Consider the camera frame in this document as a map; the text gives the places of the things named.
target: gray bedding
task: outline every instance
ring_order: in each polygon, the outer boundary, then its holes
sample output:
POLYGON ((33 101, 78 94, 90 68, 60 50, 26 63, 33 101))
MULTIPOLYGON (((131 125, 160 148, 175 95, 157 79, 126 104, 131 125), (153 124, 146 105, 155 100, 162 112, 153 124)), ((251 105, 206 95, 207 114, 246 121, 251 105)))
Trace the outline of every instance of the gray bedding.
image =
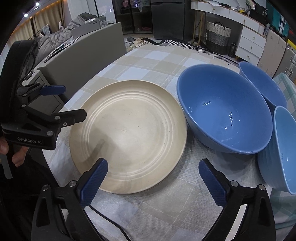
POLYGON ((86 20, 95 18, 96 16, 87 12, 78 15, 74 20, 65 27, 64 31, 60 30, 51 35, 46 35, 38 41, 38 54, 35 59, 36 67, 48 54, 50 54, 55 48, 60 46, 63 42, 67 41, 71 36, 71 29, 77 28, 84 24, 86 20))

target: light blue bowl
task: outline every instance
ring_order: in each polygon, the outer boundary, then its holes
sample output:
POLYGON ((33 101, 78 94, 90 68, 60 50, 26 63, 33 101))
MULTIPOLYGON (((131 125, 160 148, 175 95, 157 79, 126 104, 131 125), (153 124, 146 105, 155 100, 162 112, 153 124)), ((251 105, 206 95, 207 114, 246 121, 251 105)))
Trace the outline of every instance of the light blue bowl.
POLYGON ((273 132, 266 148, 258 153, 263 179, 271 187, 296 194, 296 121, 282 106, 275 108, 273 132))
POLYGON ((260 92, 221 66, 187 68, 177 82, 187 122, 204 145, 221 152, 253 154, 270 141, 272 118, 260 92))
POLYGON ((283 92, 263 70, 248 62, 240 62, 239 74, 256 86, 266 100, 271 112, 274 112, 274 109, 279 105, 287 108, 287 101, 283 92))

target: human hand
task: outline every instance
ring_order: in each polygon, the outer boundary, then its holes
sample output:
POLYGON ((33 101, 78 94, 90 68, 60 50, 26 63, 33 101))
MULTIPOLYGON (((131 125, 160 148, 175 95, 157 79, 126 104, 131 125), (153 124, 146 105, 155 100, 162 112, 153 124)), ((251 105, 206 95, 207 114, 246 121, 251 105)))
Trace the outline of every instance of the human hand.
MULTIPOLYGON (((21 149, 12 157, 12 162, 16 167, 22 165, 25 161, 28 147, 22 146, 21 149)), ((0 137, 0 154, 6 155, 8 153, 8 143, 4 137, 0 137)))

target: plate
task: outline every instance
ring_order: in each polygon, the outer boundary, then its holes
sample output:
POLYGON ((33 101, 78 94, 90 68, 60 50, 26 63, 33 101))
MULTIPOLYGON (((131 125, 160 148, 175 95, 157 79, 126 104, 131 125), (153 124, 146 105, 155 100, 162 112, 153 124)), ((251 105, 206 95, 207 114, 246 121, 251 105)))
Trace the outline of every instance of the plate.
POLYGON ((181 106, 162 87, 120 81, 98 90, 82 106, 87 118, 72 126, 70 151, 82 174, 98 158, 108 173, 100 189, 115 194, 146 190, 177 165, 186 144, 181 106))

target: laundry basket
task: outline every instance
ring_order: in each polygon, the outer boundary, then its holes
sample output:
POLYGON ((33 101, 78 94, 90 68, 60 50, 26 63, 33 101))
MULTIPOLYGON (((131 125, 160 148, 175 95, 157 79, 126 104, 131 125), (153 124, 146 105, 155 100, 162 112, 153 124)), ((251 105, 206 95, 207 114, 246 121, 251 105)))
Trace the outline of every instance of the laundry basket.
POLYGON ((221 22, 207 22, 207 47, 214 53, 227 54, 230 34, 231 28, 224 27, 221 22))

